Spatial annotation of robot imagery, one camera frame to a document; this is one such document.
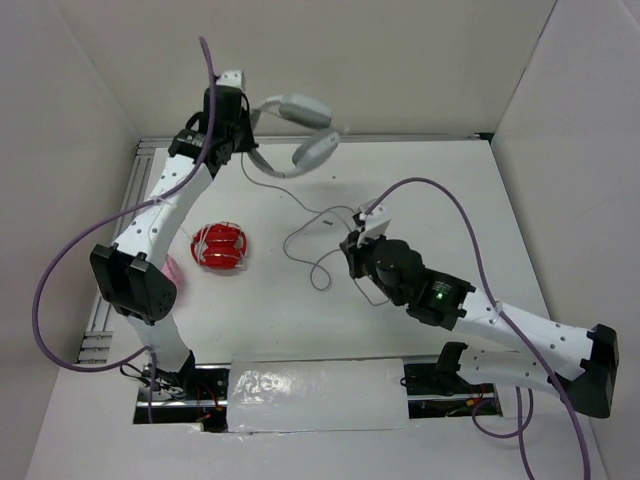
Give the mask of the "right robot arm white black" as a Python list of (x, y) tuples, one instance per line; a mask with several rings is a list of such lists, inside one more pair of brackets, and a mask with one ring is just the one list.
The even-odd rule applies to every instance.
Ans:
[(395, 306), (420, 323), (477, 336), (501, 352), (448, 342), (436, 363), (438, 375), (468, 385), (495, 383), (566, 393), (580, 414), (611, 414), (619, 352), (614, 329), (557, 323), (509, 304), (492, 304), (470, 282), (427, 268), (403, 240), (360, 240), (353, 231), (341, 242), (349, 274), (368, 278)]

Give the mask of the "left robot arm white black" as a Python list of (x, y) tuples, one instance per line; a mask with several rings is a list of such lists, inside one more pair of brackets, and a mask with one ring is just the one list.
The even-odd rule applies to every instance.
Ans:
[(172, 316), (177, 287), (162, 267), (196, 200), (233, 154), (253, 144), (243, 86), (220, 81), (206, 89), (202, 111), (173, 138), (142, 211), (112, 245), (97, 245), (90, 254), (103, 299), (155, 355), (157, 377), (183, 392), (195, 387), (195, 357)]

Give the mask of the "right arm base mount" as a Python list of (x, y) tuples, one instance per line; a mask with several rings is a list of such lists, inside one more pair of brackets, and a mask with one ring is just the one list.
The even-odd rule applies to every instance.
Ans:
[(501, 414), (494, 385), (471, 384), (458, 375), (467, 349), (462, 342), (447, 342), (437, 356), (403, 358), (400, 384), (406, 390), (410, 419), (470, 417), (475, 407), (480, 416)]

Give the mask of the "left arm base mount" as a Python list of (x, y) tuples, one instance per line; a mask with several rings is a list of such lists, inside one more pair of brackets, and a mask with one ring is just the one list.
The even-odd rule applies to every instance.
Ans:
[(195, 424), (205, 432), (227, 432), (229, 365), (197, 365), (193, 384), (186, 390), (157, 374), (150, 391), (150, 364), (139, 368), (128, 363), (119, 368), (119, 373), (138, 387), (135, 425)]

